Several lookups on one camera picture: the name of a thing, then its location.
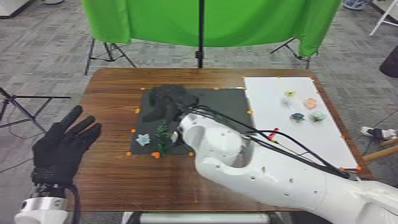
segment small toy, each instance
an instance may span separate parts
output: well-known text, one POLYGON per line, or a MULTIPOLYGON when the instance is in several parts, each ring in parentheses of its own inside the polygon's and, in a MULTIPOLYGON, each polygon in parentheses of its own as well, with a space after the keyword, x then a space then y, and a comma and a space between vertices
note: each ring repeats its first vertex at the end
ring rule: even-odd
POLYGON ((169 134, 169 125, 165 122, 160 124, 156 128, 155 136, 156 136, 156 150, 160 152, 160 155, 164 155, 172 143, 169 134))
POLYGON ((299 123, 299 122, 304 121, 304 114, 302 114, 302 113, 293 113, 291 116, 290 116, 290 118, 291 118, 291 119, 297 121, 297 123, 299 123))
POLYGON ((160 159, 160 152, 153 152, 151 156, 153 156, 155 159, 160 159))
POLYGON ((320 111, 316 111, 316 112, 311 114, 313 122, 320 122, 320 121, 323 121, 325 118, 327 118, 327 115, 325 115, 320 111))
POLYGON ((293 91, 293 90, 288 90, 288 91, 284 92, 284 95, 286 95, 288 97, 295 96, 295 91, 293 91))
POLYGON ((284 98, 283 98, 283 105, 284 105, 286 107, 290 107, 291 104, 293 104, 293 101, 291 101, 290 97, 284 97, 284 98))
POLYGON ((149 134, 139 134, 139 138, 135 139, 135 141, 139 142, 140 146, 144 147, 149 143, 151 143, 151 138, 149 138, 149 134))
POLYGON ((304 106, 306 106, 306 108, 307 108, 309 110, 313 110, 313 109, 316 108, 316 99, 307 98, 307 99, 304 100, 304 106))

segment wooden table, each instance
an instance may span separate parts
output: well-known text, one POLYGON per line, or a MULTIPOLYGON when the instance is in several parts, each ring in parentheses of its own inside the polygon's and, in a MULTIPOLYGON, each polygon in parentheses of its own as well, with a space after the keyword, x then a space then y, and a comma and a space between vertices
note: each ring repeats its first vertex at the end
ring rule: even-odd
POLYGON ((343 126, 341 118, 315 75, 306 70, 275 69, 101 69, 92 76, 82 106, 103 123, 103 135, 85 154, 78 188, 84 211, 288 211, 256 203, 210 182, 194 169, 194 158, 132 156, 132 128, 142 88, 183 84, 187 88, 244 86, 244 76, 313 77, 347 144, 370 170, 343 126))

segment small figurine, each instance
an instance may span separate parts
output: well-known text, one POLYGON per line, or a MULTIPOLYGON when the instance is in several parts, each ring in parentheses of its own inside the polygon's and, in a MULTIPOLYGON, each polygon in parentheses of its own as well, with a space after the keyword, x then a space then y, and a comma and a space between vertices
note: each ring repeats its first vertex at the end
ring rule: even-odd
POLYGON ((291 104, 293 104, 293 101, 291 101, 290 97, 283 97, 283 105, 284 105, 286 107, 290 107, 291 104))
POLYGON ((299 122, 304 121, 304 114, 302 114, 302 113, 295 113, 295 114, 291 114, 290 118, 291 118, 291 119, 297 121, 297 123, 299 123, 299 122))
POLYGON ((144 147, 149 143, 151 143, 151 138, 149 138, 149 134, 139 134, 139 138, 135 139, 135 141, 139 142, 140 146, 144 147))
POLYGON ((293 90, 288 90, 288 91, 284 92, 284 96, 288 96, 288 97, 295 96, 295 91, 293 91, 293 90))
POLYGON ((323 121, 325 118, 327 118, 327 115, 325 115, 320 111, 316 111, 316 112, 311 114, 311 120, 313 120, 313 122, 320 122, 320 121, 323 121))
POLYGON ((306 108, 307 108, 309 110, 313 110, 313 109, 316 108, 316 99, 307 98, 307 99, 304 100, 304 106, 306 106, 306 108))

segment light stand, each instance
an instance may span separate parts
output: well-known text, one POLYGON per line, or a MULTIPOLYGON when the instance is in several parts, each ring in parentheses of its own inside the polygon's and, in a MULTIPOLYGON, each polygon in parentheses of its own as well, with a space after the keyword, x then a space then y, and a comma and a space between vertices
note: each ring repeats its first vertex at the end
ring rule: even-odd
POLYGON ((2 106, 2 110, 0 110, 0 122, 2 122, 2 119, 4 119, 4 114, 5 114, 5 110, 7 110, 7 105, 9 103, 14 105, 16 109, 21 111, 21 114, 25 115, 25 119, 7 123, 7 124, 2 124, 0 125, 0 128, 5 128, 20 123, 25 123, 25 122, 32 122, 36 127, 41 129, 41 132, 46 133, 46 129, 43 128, 41 124, 37 123, 36 121, 36 118, 39 116, 39 113, 50 103, 50 101, 53 99, 71 99, 71 97, 68 96, 16 96, 16 95, 9 95, 9 93, 5 92, 4 88, 0 88, 0 94, 4 96, 4 106, 2 106), (45 104, 41 105, 41 108, 39 110, 36 111, 34 114, 30 114, 30 112, 27 111, 27 109, 23 108, 21 104, 18 103, 16 99, 46 99, 46 102, 45 104))

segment backdrop stand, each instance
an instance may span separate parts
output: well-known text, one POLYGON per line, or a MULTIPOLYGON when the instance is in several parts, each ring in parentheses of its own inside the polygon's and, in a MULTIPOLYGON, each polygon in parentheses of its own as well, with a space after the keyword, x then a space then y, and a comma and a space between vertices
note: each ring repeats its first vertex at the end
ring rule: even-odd
POLYGON ((291 39, 284 42, 284 44, 275 48, 275 50, 270 52, 270 54, 274 54, 274 53, 286 47, 288 50, 290 50, 290 52, 291 52, 291 54, 293 54, 293 56, 295 56, 295 58, 297 58, 300 61, 306 61, 306 69, 309 69, 311 57, 304 57, 304 56, 300 56, 300 55, 295 53, 295 51, 293 51, 293 49, 291 49, 291 47, 290 47, 290 43, 293 42, 295 39, 297 39, 297 38, 291 38, 291 39))
POLYGON ((101 61, 107 61, 107 62, 116 62, 119 58, 126 58, 132 66, 137 68, 135 64, 133 64, 133 61, 124 53, 124 51, 121 50, 121 47, 117 46, 116 43, 105 43, 103 42, 103 48, 105 48, 105 53, 100 54, 96 57, 92 57, 92 52, 94 52, 94 47, 96 47, 96 39, 92 38, 91 40, 91 50, 89 50, 89 58, 87 58, 87 64, 85 64, 85 72, 84 72, 84 75, 87 75, 89 73, 89 69, 91 69, 91 61, 92 60, 101 60, 101 61), (119 51, 121 55, 117 57, 114 57, 114 50, 119 51))
POLYGON ((199 0, 199 49, 196 51, 197 68, 203 68, 204 59, 204 0, 199 0))
POLYGON ((50 101, 53 99, 71 99, 71 97, 68 97, 68 96, 16 96, 16 95, 9 95, 9 93, 5 92, 4 88, 0 88, 0 94, 4 95, 4 106, 2 106, 2 110, 0 110, 0 121, 4 119, 4 114, 5 114, 9 103, 14 105, 16 109, 20 110, 21 114, 27 117, 25 119, 21 119, 18 121, 14 121, 14 122, 11 122, 7 124, 2 124, 0 128, 5 128, 9 126, 13 126, 13 125, 30 121, 34 123, 36 127, 41 129, 43 133, 46 133, 46 129, 43 128, 41 124, 37 123, 36 118, 39 116, 39 113, 41 113, 41 111, 43 111, 50 101), (23 108, 21 104, 18 103, 16 99, 46 99, 46 102, 41 105, 39 110, 36 111, 34 114, 30 114, 30 112, 23 108))

